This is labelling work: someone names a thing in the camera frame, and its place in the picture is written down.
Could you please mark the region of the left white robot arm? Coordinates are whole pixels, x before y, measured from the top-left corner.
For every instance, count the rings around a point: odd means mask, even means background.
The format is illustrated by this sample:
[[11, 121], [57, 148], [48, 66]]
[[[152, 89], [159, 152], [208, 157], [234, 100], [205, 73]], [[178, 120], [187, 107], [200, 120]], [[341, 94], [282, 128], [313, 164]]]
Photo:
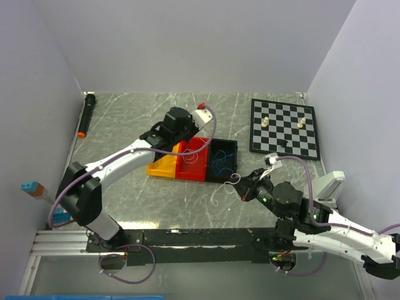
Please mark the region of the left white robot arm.
[[73, 221], [100, 236], [107, 250], [117, 251], [123, 244], [124, 233], [103, 208], [103, 190], [137, 168], [170, 154], [177, 143], [189, 141], [212, 118], [206, 106], [193, 112], [172, 107], [162, 121], [124, 149], [85, 166], [72, 163], [64, 174], [55, 203]]

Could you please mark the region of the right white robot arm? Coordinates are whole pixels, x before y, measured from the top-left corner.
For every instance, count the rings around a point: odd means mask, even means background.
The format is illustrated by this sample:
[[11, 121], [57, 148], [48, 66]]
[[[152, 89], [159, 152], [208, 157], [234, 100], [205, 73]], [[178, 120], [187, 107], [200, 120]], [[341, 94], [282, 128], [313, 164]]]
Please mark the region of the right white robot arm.
[[378, 234], [317, 201], [310, 209], [302, 191], [288, 181], [273, 184], [263, 172], [257, 169], [230, 181], [242, 201], [255, 199], [277, 217], [272, 232], [262, 239], [268, 250], [317, 249], [358, 263], [377, 278], [399, 277], [398, 234]]

